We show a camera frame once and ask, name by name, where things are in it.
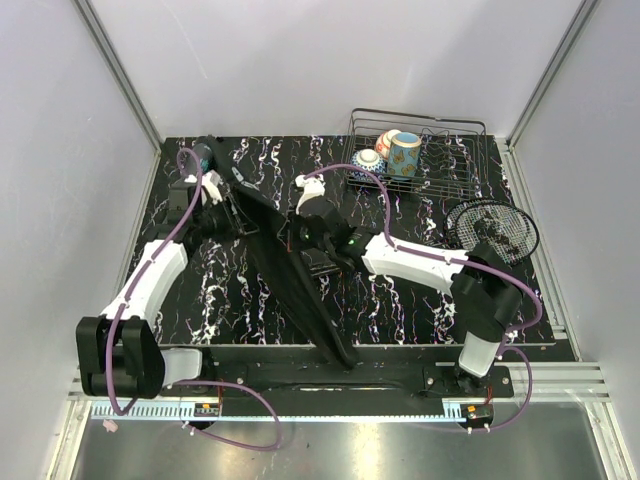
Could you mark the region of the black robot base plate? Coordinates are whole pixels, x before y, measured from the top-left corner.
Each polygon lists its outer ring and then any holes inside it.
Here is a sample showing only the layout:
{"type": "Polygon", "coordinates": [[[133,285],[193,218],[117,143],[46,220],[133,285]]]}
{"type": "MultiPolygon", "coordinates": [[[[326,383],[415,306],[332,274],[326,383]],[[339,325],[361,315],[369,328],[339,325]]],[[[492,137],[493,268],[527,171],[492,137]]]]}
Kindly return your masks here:
{"type": "Polygon", "coordinates": [[[440,414],[445,399],[481,403],[511,399],[507,367],[494,366],[477,379],[457,365],[460,349],[442,346],[358,346],[345,367],[309,345],[202,348],[199,385],[173,385],[171,394],[222,397],[227,415],[258,415],[263,407],[235,390],[247,386],[284,416],[412,416],[440,414]]]}

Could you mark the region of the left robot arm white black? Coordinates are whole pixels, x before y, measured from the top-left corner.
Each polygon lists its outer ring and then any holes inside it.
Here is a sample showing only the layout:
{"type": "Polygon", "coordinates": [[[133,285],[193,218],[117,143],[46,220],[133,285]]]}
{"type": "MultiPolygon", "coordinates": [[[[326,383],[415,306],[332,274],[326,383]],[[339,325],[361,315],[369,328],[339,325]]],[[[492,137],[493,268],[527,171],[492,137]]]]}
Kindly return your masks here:
{"type": "Polygon", "coordinates": [[[163,350],[153,329],[172,285],[200,246],[231,232],[228,198],[213,174],[176,182],[167,215],[142,251],[133,273],[102,312],[76,327],[80,382],[88,396],[153,399],[181,383],[196,396],[215,386],[216,372],[198,349],[163,350]]]}

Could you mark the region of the black shuttlecock tube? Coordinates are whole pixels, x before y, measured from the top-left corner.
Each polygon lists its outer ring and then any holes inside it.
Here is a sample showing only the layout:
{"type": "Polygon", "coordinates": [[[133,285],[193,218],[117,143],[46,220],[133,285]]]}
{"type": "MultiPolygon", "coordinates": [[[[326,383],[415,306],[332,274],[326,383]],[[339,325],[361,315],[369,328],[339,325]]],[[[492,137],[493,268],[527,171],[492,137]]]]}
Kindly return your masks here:
{"type": "Polygon", "coordinates": [[[198,137],[191,147],[191,150],[198,158],[198,163],[203,174],[210,171],[215,171],[217,168],[215,158],[215,144],[216,138],[214,136],[201,136],[198,137]]]}

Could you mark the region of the black Crossway racket bag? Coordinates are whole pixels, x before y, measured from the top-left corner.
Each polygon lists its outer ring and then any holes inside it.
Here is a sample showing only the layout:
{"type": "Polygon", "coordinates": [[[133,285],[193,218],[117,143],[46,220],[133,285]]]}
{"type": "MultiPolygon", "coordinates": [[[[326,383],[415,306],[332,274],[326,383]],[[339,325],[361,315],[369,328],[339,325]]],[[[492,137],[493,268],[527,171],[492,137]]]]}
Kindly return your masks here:
{"type": "Polygon", "coordinates": [[[327,360],[346,369],[354,368],[358,354],[333,325],[306,262],[279,238],[285,216],[234,163],[225,139],[208,135],[205,143],[212,151],[213,170],[228,185],[236,211],[249,223],[243,239],[249,256],[286,318],[327,360]]]}

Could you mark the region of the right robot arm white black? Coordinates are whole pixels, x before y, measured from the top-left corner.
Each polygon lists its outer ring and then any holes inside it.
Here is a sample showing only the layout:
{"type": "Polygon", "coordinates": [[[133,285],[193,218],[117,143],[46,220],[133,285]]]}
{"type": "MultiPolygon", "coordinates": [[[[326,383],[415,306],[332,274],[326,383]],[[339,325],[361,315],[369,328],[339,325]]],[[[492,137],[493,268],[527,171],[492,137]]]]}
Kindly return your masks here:
{"type": "Polygon", "coordinates": [[[510,269],[491,246],[442,250],[387,238],[350,225],[320,197],[293,208],[287,220],[291,251],[317,249],[342,270],[397,277],[452,297],[462,332],[455,387],[470,397],[488,387],[489,371],[523,300],[521,288],[504,277],[510,269]]]}

